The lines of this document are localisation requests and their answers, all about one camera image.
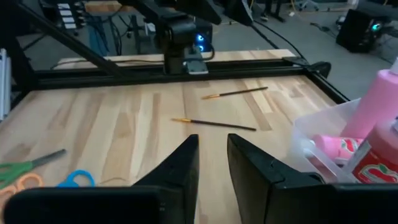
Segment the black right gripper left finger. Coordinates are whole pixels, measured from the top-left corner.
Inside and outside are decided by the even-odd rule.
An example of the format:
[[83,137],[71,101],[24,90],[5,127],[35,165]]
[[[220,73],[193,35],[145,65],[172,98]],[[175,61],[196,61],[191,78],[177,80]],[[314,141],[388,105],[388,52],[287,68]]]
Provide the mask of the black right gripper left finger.
[[128,187],[42,187],[5,204],[4,224],[193,224],[199,139],[192,134]]

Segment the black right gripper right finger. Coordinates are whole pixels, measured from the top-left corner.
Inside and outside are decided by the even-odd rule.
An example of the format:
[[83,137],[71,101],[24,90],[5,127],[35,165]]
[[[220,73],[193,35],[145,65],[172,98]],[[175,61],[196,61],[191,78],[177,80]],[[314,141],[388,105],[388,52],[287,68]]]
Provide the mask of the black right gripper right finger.
[[326,184],[237,134],[227,153],[242,224],[398,224],[398,184]]

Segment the pink paint bottle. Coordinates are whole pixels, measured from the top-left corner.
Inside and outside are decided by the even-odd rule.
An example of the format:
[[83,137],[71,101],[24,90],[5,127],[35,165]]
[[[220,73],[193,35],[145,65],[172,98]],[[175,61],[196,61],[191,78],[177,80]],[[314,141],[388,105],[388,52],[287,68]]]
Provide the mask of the pink paint bottle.
[[343,165],[348,162],[363,139],[334,137],[327,135],[314,135],[312,138],[314,145],[325,153],[336,164]]
[[398,57],[390,68],[378,71],[341,135],[363,139],[376,123],[393,120],[396,116],[398,116]]

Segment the red paint bottle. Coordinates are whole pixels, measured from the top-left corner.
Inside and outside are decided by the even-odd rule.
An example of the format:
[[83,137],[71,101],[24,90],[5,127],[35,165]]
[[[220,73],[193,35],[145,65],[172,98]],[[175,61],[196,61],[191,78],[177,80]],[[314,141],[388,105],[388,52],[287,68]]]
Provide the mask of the red paint bottle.
[[348,163],[362,183],[398,184],[398,119],[377,123]]

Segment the brown paintbrush gold ferrule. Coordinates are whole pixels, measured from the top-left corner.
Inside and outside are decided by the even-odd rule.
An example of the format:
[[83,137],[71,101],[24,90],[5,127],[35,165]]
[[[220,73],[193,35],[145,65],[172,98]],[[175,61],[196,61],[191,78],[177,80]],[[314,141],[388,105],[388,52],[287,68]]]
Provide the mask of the brown paintbrush gold ferrule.
[[195,124],[204,124],[204,125],[219,126],[219,127],[226,127],[226,128],[237,128],[237,129],[243,129],[243,130],[248,130],[248,131],[257,131],[256,128],[239,126],[239,125],[235,125],[235,124],[216,123],[216,122],[211,122],[211,121],[202,121],[202,120],[194,120],[194,119],[187,119],[187,118],[172,118],[171,120],[184,122],[184,123],[195,123]]
[[208,96],[203,96],[203,100],[207,99],[212,99],[212,98],[219,98],[222,96],[228,96],[228,95],[238,95],[238,94],[243,94],[243,93],[249,93],[252,91],[261,91],[261,90],[266,90],[268,89],[268,86],[265,87],[260,87],[260,88],[253,88],[253,89],[247,89],[247,90],[241,90],[241,91],[232,91],[232,92],[227,92],[227,93],[220,93],[220,94],[215,94],[215,95],[208,95]]

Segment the clear plastic bin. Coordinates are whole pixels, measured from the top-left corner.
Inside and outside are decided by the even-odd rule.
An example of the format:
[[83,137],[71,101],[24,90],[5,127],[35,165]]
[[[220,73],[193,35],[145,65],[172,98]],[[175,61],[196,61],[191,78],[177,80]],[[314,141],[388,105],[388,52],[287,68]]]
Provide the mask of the clear plastic bin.
[[301,152],[307,158],[308,162],[311,163],[318,171],[321,172],[325,169],[329,170],[331,174],[327,177],[328,181],[362,183],[353,177],[347,170],[348,163],[354,154],[347,163],[343,165],[336,164],[312,142],[312,138],[317,134],[343,137],[341,132],[355,112],[359,101],[360,99],[349,101],[314,114],[302,116],[294,121],[294,134],[292,141],[293,150],[295,152]]

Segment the black computer tower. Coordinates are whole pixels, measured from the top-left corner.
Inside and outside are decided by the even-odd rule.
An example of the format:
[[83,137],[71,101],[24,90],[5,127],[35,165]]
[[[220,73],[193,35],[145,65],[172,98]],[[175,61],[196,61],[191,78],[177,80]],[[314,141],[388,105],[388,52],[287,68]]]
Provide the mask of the black computer tower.
[[391,22],[387,16],[350,9],[340,25],[336,43],[351,53],[369,53],[381,45],[378,42],[383,35],[398,38],[398,27]]

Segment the blue-handled scissors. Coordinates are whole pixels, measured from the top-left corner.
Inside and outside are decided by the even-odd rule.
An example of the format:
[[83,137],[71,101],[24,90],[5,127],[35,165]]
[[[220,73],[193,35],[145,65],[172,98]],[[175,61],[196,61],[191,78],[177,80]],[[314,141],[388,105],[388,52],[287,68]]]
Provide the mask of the blue-handled scissors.
[[95,186],[95,180],[90,172],[86,170],[75,170],[68,174],[66,179],[63,182],[59,183],[57,187],[80,187],[80,185],[75,182],[75,178],[78,176],[85,177],[88,180],[89,187]]

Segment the orange-handled scissors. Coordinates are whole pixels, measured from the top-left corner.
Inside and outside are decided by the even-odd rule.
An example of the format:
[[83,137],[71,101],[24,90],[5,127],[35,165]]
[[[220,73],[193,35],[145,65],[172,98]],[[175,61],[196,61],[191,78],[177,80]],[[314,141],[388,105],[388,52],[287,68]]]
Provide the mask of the orange-handled scissors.
[[0,180],[0,215],[9,199],[15,194],[32,188],[43,187],[43,178],[35,173],[27,173],[10,182]]

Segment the green-handled scissors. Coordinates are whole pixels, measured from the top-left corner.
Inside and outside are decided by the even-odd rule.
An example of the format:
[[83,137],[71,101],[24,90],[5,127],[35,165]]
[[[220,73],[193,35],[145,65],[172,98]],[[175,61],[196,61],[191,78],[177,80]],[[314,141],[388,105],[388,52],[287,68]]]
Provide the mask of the green-handled scissors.
[[17,178],[32,171],[36,167],[52,162],[66,153],[66,149],[47,154],[31,161],[9,162],[0,164],[0,189],[12,184]]

